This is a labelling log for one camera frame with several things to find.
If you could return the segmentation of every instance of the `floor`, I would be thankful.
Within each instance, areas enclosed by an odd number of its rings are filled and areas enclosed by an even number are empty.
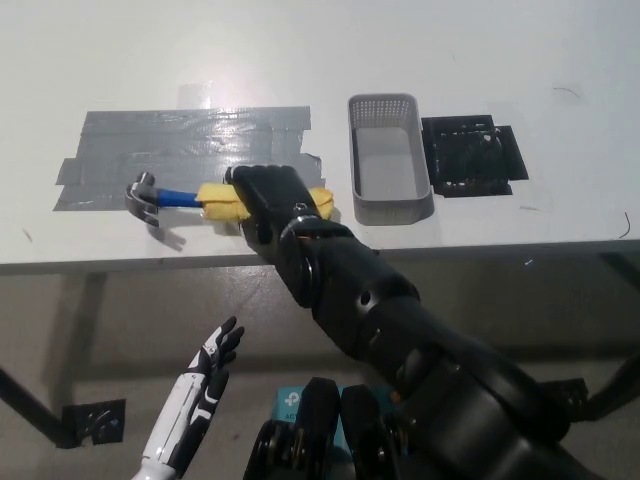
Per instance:
[[[423,303],[540,380],[597,390],[640,345],[640,294],[592,256],[396,264]],[[270,267],[0,278],[0,365],[43,403],[127,399],[121,444],[56,450],[0,404],[0,478],[132,477],[176,376],[229,315],[247,327],[218,413],[185,478],[241,478],[279,386],[313,375],[376,383],[288,297]],[[640,401],[565,446],[606,478],[637,477]]]

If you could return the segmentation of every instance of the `gray duct tape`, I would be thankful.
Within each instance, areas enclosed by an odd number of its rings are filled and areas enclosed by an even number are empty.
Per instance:
[[[310,130],[309,107],[212,108],[145,112],[88,112],[82,135],[181,133],[200,136],[211,132],[255,129]]]
[[[58,172],[56,185],[77,185],[82,175],[82,163],[77,158],[65,158]]]
[[[308,188],[323,187],[320,159],[308,154],[293,155],[279,161],[245,156],[214,157],[158,157],[147,156],[133,163],[91,162],[82,165],[79,184],[66,184],[54,210],[124,210],[124,190],[142,171],[149,171],[156,177],[156,186],[184,192],[196,192],[205,182],[222,182],[224,173],[230,166],[237,165],[291,165]],[[109,167],[111,170],[93,170]],[[110,178],[111,183],[94,183],[92,178]]]
[[[89,112],[76,158],[60,168],[55,210],[123,209],[124,188],[141,171],[159,186],[196,191],[230,166],[281,164],[308,187],[323,186],[319,159],[300,154],[309,128],[309,107]]]
[[[228,167],[236,165],[290,165],[306,184],[317,186],[322,179],[319,159],[298,153],[278,159],[256,155],[165,156],[120,155],[111,161],[83,158],[67,159],[74,167],[60,171],[58,184],[62,185],[126,185],[140,172],[151,172],[156,179],[166,182],[221,182]]]

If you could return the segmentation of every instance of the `yellow grip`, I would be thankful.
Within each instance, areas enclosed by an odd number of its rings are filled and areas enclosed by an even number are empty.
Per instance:
[[[320,187],[310,189],[309,193],[322,218],[329,219],[333,211],[333,193]],[[205,183],[198,190],[196,200],[202,202],[207,220],[240,222],[249,218],[249,211],[240,201],[233,185]]]

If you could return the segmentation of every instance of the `gray basket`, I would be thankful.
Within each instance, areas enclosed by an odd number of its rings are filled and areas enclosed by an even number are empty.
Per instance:
[[[349,99],[351,180],[363,225],[407,225],[433,213],[416,99],[406,94]]]

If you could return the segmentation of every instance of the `white table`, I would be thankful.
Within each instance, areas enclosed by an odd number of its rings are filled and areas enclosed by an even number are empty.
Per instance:
[[[386,255],[638,246],[640,4],[99,3],[0,5],[2,273],[260,263],[211,225],[161,242],[125,211],[52,211],[87,111],[174,109],[181,86],[204,82],[212,106],[310,105],[303,151],[322,157],[342,222]],[[512,196],[438,197],[415,225],[358,224],[347,100],[371,92],[411,93],[422,116],[512,125],[530,180]]]

